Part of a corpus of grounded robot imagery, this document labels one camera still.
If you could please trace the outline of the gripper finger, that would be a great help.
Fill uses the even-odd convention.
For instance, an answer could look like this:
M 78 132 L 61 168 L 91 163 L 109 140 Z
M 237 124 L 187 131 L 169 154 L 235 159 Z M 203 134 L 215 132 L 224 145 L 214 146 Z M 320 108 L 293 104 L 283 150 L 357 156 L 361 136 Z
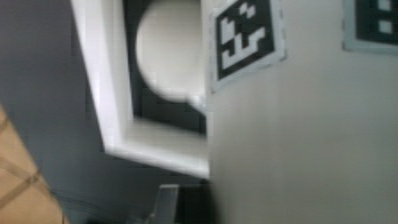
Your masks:
M 203 189 L 198 185 L 164 184 L 146 224 L 203 224 L 203 202 Z

